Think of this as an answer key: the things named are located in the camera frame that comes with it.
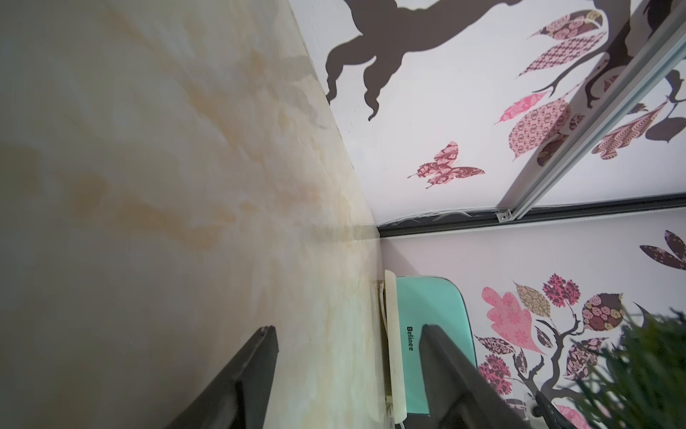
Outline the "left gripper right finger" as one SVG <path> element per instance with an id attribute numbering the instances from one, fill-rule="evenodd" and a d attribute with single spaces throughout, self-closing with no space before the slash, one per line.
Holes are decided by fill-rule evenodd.
<path id="1" fill-rule="evenodd" d="M 516 429 L 529 425 L 507 405 L 439 325 L 424 325 L 420 359 L 435 428 Z"/>

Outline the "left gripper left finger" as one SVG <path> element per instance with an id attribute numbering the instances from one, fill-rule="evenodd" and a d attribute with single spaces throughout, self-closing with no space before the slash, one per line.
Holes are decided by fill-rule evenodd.
<path id="1" fill-rule="evenodd" d="M 258 328 L 170 428 L 262 429 L 279 354 L 276 329 Z"/>

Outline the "small green christmas tree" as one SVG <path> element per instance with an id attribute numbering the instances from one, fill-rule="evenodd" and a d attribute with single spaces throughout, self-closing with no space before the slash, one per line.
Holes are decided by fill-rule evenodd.
<path id="1" fill-rule="evenodd" d="M 618 345 L 596 355 L 604 366 L 577 383 L 590 427 L 685 427 L 684 312 L 630 319 Z"/>

